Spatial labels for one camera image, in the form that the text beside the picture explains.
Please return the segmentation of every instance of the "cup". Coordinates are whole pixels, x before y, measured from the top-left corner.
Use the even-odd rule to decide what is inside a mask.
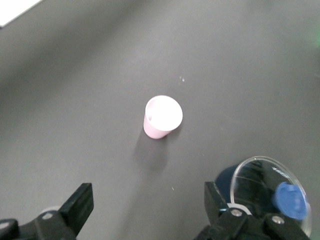
[[[145,106],[143,129],[152,139],[160,139],[176,129],[182,122],[179,103],[172,97],[158,95]]]

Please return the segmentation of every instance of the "transparent petri dish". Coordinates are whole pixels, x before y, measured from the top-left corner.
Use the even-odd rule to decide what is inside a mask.
[[[296,220],[309,237],[312,228],[311,207],[306,192],[295,175],[280,162],[266,156],[254,156],[235,169],[230,183],[230,201],[232,204],[246,206],[253,216],[263,218],[267,213],[279,214],[272,203],[277,186],[287,182],[297,185],[306,205],[306,216]]]

